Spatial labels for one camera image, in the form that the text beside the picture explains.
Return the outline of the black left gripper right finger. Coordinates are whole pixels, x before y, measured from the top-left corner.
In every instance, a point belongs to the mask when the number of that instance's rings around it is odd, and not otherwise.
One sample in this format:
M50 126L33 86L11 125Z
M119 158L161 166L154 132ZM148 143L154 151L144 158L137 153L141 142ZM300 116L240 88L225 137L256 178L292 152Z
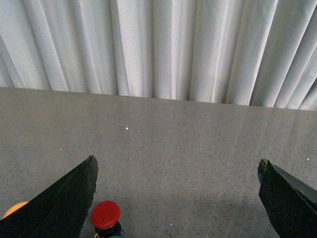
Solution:
M281 238L317 236L317 191L269 160L258 166L259 197Z

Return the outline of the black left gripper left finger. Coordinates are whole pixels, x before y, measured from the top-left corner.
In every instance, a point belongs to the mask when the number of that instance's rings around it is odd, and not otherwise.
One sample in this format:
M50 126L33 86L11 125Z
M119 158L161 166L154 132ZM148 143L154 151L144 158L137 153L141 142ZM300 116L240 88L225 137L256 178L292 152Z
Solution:
M2 238L78 238L96 191L94 156L0 221Z

